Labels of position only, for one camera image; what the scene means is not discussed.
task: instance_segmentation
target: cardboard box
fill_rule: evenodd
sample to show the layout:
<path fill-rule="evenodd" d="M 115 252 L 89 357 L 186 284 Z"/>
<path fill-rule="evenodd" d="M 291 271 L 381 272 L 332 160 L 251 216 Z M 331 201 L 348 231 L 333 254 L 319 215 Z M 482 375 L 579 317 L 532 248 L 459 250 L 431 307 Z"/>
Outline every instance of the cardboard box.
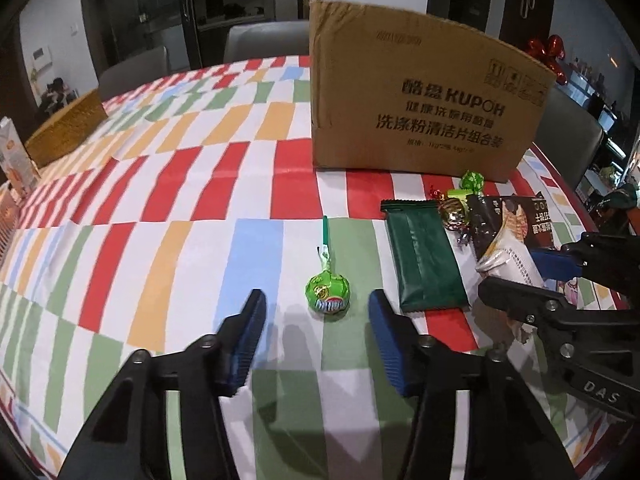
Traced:
<path fill-rule="evenodd" d="M 515 47 L 434 16 L 313 0 L 314 164 L 504 182 L 556 76 Z"/>

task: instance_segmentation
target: wrapped candy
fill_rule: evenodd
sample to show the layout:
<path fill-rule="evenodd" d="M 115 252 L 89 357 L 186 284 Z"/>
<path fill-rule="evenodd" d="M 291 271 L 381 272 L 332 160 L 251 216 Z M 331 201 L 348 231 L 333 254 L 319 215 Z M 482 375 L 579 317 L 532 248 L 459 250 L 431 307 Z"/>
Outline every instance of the wrapped candy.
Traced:
<path fill-rule="evenodd" d="M 469 189 L 471 193 L 482 196 L 484 176 L 476 171 L 467 171 L 460 179 L 460 188 Z"/>
<path fill-rule="evenodd" d="M 329 254 L 329 222 L 322 217 L 322 246 L 318 247 L 322 271 L 312 277 L 305 287 L 309 308 L 320 314 L 337 314 L 349 306 L 351 289 L 348 280 L 331 271 Z"/>

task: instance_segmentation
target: green snack package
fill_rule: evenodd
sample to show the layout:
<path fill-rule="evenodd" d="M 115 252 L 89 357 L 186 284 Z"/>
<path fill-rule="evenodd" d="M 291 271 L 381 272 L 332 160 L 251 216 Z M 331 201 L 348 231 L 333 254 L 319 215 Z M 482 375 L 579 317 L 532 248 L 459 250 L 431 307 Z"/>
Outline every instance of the green snack package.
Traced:
<path fill-rule="evenodd" d="M 329 221 L 326 216 L 322 217 L 322 246 L 318 247 L 318 255 L 322 262 L 322 272 L 306 284 L 306 301 L 315 312 L 337 314 L 349 306 L 351 289 L 345 277 L 331 272 Z"/>
<path fill-rule="evenodd" d="M 383 200 L 403 312 L 468 305 L 435 200 Z"/>

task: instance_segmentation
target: table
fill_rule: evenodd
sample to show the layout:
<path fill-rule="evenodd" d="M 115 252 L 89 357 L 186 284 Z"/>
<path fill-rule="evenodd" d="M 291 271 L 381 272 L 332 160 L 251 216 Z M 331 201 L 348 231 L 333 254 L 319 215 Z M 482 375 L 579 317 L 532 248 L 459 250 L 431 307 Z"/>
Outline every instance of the table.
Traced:
<path fill-rule="evenodd" d="M 308 64 L 249 60 L 140 87 L 107 102 L 88 142 L 44 170 L 0 269 L 0 410 L 50 474 L 134 349 L 180 351 L 261 288 L 267 323 L 249 387 L 223 403 L 241 477 L 396 477 L 413 406 L 386 381 L 367 328 L 370 291 L 384 288 L 398 307 L 380 200 L 423 200 L 458 179 L 314 172 Z M 542 192 L 557 244 L 589 221 L 535 146 L 508 183 L 484 191 Z M 335 271 L 352 289 L 339 320 L 316 316 L 304 297 L 320 269 L 323 214 Z M 483 351 L 505 329 L 478 301 L 471 248 L 449 236 L 473 309 L 411 317 L 455 350 Z M 579 291 L 581 308 L 618 301 L 585 280 Z M 555 391 L 535 338 L 509 356 L 586 474 L 626 426 Z M 458 400 L 452 478 L 465 455 L 468 396 Z M 176 396 L 168 413 L 177 480 Z"/>

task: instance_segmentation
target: red stripe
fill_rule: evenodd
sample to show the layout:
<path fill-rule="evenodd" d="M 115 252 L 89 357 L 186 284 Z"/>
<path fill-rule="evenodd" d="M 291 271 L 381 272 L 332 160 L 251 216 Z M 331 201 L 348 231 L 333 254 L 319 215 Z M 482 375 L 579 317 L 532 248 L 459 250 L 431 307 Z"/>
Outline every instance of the red stripe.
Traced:
<path fill-rule="evenodd" d="M 394 198 L 394 183 L 388 171 L 347 171 L 349 218 L 384 219 L 380 202 Z"/>
<path fill-rule="evenodd" d="M 285 63 L 286 60 L 287 60 L 286 56 L 278 56 L 271 63 L 271 68 L 279 68 L 281 66 L 284 66 L 284 63 Z"/>
<path fill-rule="evenodd" d="M 238 171 L 248 148 L 248 142 L 232 142 L 227 145 L 193 209 L 192 222 L 226 218 L 231 194 L 238 180 Z"/>
<path fill-rule="evenodd" d="M 238 77 L 238 74 L 223 75 L 222 78 L 220 78 L 220 81 L 213 85 L 213 89 L 217 90 L 219 88 L 227 88 L 236 77 Z"/>
<path fill-rule="evenodd" d="M 546 177 L 546 176 L 542 176 L 540 175 L 540 180 L 542 182 L 544 182 L 548 187 L 558 187 L 558 184 L 556 184 L 551 178 Z"/>
<path fill-rule="evenodd" d="M 102 205 L 96 212 L 94 221 L 92 222 L 94 225 L 108 224 L 111 221 L 111 216 L 120 203 L 120 199 L 127 190 L 127 187 L 129 187 L 129 182 L 138 172 L 140 167 L 142 167 L 147 158 L 147 155 L 139 156 L 133 162 L 133 164 L 129 166 L 127 171 L 125 171 L 124 174 L 118 179 L 116 184 L 111 189 L 108 197 L 104 200 L 104 202 L 102 202 Z"/>
<path fill-rule="evenodd" d="M 500 191 L 498 191 L 498 186 L 495 185 L 495 182 L 485 181 L 482 192 L 487 196 L 500 196 Z"/>
<path fill-rule="evenodd" d="M 107 303 L 122 253 L 135 225 L 135 222 L 114 224 L 105 236 L 84 295 L 78 326 L 92 332 L 100 332 L 104 306 Z"/>
<path fill-rule="evenodd" d="M 246 62 L 246 66 L 244 67 L 244 70 L 258 70 L 261 64 L 262 64 L 261 59 L 250 59 L 249 61 Z"/>
<path fill-rule="evenodd" d="M 445 175 L 423 175 L 422 185 L 424 186 L 424 195 L 427 200 L 431 200 L 431 189 L 447 194 L 449 189 L 455 188 L 453 179 Z"/>
<path fill-rule="evenodd" d="M 71 215 L 71 221 L 75 224 L 80 224 L 82 222 L 82 217 L 84 213 L 86 213 L 87 208 L 91 205 L 91 202 L 94 201 L 96 193 L 104 184 L 104 181 L 107 180 L 109 175 L 113 172 L 115 167 L 118 165 L 118 161 L 110 157 L 107 163 L 100 169 L 98 175 L 94 178 L 94 181 L 89 184 L 89 186 L 82 193 L 82 197 L 80 198 L 80 202 L 78 202 L 78 206 L 76 206 L 76 210 Z"/>
<path fill-rule="evenodd" d="M 191 76 L 191 81 L 198 81 L 202 79 L 208 71 L 209 71 L 208 66 L 206 68 L 201 68 L 193 76 Z"/>
<path fill-rule="evenodd" d="M 53 224 L 51 224 L 52 227 L 58 227 L 62 223 L 63 219 L 65 219 L 65 214 L 66 214 L 67 208 L 69 207 L 69 203 L 71 202 L 72 198 L 78 194 L 82 185 L 89 178 L 89 175 L 91 175 L 93 172 L 94 170 L 83 171 L 82 174 L 80 175 L 80 178 L 76 180 L 76 183 L 72 187 L 71 191 L 67 196 L 65 196 L 65 199 L 62 201 L 62 206 L 60 207 L 60 211 L 58 211 L 58 214 L 56 215 L 56 219 L 53 221 Z"/>
<path fill-rule="evenodd" d="M 424 313 L 427 332 L 456 352 L 477 350 L 478 343 L 471 332 L 465 314 L 459 308 L 428 310 Z"/>
<path fill-rule="evenodd" d="M 620 446 L 622 437 L 629 430 L 630 423 L 617 422 L 607 428 L 607 431 L 600 440 L 596 442 L 590 452 L 580 460 L 575 466 L 575 473 L 578 478 L 585 476 L 589 469 L 596 465 L 603 457 L 610 456 L 611 453 Z"/>
<path fill-rule="evenodd" d="M 200 150 L 202 146 L 174 152 L 174 156 L 158 175 L 156 186 L 146 200 L 141 222 L 166 221 L 174 206 L 175 198 L 187 178 L 187 172 L 200 154 Z"/>
<path fill-rule="evenodd" d="M 223 75 L 227 70 L 229 70 L 229 65 L 220 65 L 220 67 L 218 67 L 218 69 L 213 72 L 211 75 Z"/>
<path fill-rule="evenodd" d="M 531 189 L 531 186 L 526 181 L 526 179 L 522 176 L 520 171 L 516 168 L 511 171 L 511 175 L 509 176 L 509 182 L 513 185 L 513 189 L 518 196 L 535 196 L 536 194 Z"/>
<path fill-rule="evenodd" d="M 279 140 L 276 143 L 271 218 L 322 218 L 318 179 L 311 155 L 311 139 Z"/>
<path fill-rule="evenodd" d="M 47 208 L 44 211 L 44 215 L 42 215 L 42 218 L 40 219 L 40 222 L 38 224 L 38 227 L 40 229 L 46 227 L 49 220 L 51 220 L 51 217 L 53 216 L 53 210 L 55 209 L 58 200 L 60 200 L 64 196 L 65 191 L 69 188 L 69 186 L 71 186 L 71 182 L 73 179 L 75 179 L 75 177 L 76 176 L 74 174 L 67 175 L 62 183 L 62 186 L 58 188 L 58 192 L 51 200 L 49 200 L 49 203 L 47 203 Z"/>

